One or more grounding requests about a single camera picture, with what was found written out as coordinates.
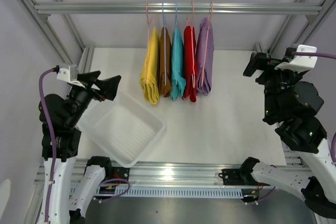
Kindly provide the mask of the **yellow trousers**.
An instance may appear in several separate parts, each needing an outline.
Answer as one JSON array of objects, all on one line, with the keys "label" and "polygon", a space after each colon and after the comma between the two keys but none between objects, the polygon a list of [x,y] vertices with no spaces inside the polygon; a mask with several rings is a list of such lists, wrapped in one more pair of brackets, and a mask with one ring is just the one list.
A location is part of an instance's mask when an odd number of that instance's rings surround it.
[{"label": "yellow trousers", "polygon": [[158,90],[159,47],[160,38],[157,28],[154,27],[149,36],[148,48],[139,81],[144,98],[152,104],[157,104],[160,99]]}]

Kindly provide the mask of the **pink hanger of yellow trousers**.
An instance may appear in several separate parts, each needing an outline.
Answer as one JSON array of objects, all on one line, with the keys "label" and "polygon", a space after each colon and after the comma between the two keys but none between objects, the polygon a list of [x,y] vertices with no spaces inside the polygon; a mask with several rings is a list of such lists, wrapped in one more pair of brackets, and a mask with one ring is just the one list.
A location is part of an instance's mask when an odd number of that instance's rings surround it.
[{"label": "pink hanger of yellow trousers", "polygon": [[146,56],[145,56],[145,83],[148,81],[148,67],[149,67],[149,40],[150,40],[150,26],[152,18],[149,17],[149,2],[146,2],[146,22],[148,26],[147,30],[147,45],[146,45]]}]

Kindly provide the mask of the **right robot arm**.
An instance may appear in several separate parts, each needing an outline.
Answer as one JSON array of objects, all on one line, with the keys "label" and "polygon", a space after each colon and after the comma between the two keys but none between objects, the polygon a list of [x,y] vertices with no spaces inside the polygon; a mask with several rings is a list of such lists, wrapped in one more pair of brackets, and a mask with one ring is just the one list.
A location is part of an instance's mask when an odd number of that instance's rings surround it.
[{"label": "right robot arm", "polygon": [[324,104],[315,86],[302,80],[315,67],[317,52],[288,49],[282,59],[268,54],[252,53],[243,75],[264,86],[264,122],[278,124],[276,133],[297,152],[312,171],[312,176],[288,174],[284,170],[249,157],[239,168],[244,184],[253,182],[275,186],[304,201],[319,216],[335,218],[335,142],[328,142],[327,133],[316,115]]}]

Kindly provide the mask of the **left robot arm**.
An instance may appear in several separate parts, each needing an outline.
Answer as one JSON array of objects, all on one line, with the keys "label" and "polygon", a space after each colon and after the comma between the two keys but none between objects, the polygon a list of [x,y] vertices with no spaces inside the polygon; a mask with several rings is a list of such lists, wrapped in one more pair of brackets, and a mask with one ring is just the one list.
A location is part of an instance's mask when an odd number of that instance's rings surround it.
[{"label": "left robot arm", "polygon": [[44,95],[43,80],[49,73],[60,73],[59,66],[39,77],[39,120],[42,123],[42,157],[45,182],[38,223],[85,223],[86,211],[97,187],[114,178],[111,159],[93,156],[87,161],[84,176],[71,196],[72,170],[76,163],[81,131],[77,123],[91,101],[114,100],[121,76],[100,80],[100,71],[78,74],[80,84],[72,84],[64,99],[57,94]]}]

